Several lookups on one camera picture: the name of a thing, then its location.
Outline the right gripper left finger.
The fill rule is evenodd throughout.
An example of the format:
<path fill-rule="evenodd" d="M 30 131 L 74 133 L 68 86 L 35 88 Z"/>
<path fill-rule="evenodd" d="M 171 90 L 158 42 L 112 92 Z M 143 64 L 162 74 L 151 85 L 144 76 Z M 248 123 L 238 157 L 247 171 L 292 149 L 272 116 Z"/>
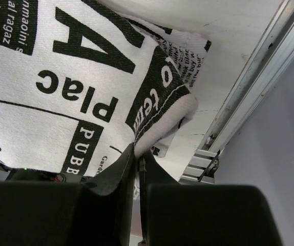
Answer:
<path fill-rule="evenodd" d="M 0 245 L 128 245 L 134 153 L 86 183 L 0 181 Z"/>

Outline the newspaper print trousers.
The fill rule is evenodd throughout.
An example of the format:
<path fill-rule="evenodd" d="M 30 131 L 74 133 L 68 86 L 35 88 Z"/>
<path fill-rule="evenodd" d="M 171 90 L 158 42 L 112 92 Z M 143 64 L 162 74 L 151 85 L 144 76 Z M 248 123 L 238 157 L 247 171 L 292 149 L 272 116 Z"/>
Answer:
<path fill-rule="evenodd" d="M 168 147 L 210 45 L 98 1 L 0 1 L 0 163 L 95 176 Z"/>

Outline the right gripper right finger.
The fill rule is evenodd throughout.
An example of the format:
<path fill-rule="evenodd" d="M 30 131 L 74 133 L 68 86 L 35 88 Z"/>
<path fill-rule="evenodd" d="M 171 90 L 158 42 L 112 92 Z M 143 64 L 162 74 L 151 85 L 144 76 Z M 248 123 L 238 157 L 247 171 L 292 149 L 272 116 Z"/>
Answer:
<path fill-rule="evenodd" d="M 263 193 L 246 185 L 180 184 L 150 152 L 139 159 L 146 245 L 281 245 Z"/>

